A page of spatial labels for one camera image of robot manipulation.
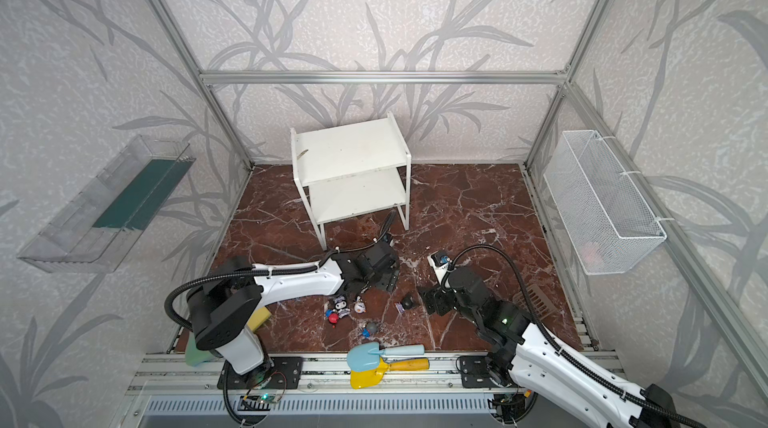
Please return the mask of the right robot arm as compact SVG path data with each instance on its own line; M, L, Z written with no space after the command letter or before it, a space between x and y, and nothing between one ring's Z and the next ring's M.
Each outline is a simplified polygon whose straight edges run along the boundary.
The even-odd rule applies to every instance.
M490 347L485 365L497 385L530 390L590 427L698 426L677 412L661 387L629 382L557 338L535 313L512 258L502 258L518 280L522 306L496 297L469 266L444 251L429 256L438 282L420 293L428 312L455 311L475 326Z

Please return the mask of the black-headed purple figurine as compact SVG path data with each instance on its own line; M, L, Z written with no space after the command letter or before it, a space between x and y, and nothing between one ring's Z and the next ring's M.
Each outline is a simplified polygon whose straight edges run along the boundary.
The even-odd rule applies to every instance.
M400 301L395 303L395 307L400 314L404 314L406 311L412 310L417 306L417 301L412 293L407 293Z

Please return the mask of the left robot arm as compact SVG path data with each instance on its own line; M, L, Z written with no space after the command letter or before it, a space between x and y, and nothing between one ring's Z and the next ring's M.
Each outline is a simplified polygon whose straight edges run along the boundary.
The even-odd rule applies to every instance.
M398 276L399 258L390 212L374 240L359 248L339 248L319 259L288 265L251 263L234 257L216 273L174 288L165 298L166 316L190 331L197 349L214 352L238 375L267 364L263 345L248 327L251 316L271 304L311 296L352 301L371 288L387 287Z

